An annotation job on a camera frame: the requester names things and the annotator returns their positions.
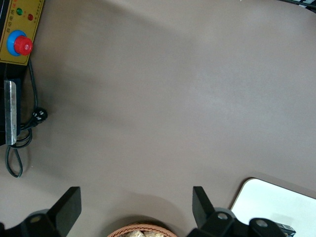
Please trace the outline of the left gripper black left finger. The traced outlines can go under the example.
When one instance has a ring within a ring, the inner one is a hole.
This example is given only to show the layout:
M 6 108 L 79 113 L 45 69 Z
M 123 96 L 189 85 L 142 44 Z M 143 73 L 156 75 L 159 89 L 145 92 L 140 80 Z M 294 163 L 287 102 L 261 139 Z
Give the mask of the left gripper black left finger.
M 70 187 L 49 210 L 34 213 L 23 221 L 22 236 L 65 237 L 80 214 L 80 187 Z

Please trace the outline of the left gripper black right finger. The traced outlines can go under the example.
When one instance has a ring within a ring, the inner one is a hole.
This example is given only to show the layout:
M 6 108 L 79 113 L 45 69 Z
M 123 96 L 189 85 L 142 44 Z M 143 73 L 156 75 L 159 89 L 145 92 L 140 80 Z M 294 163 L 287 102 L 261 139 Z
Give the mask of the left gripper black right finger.
M 192 211 L 197 227 L 191 237 L 247 237 L 248 226 L 229 210 L 215 209 L 203 187 L 193 187 Z

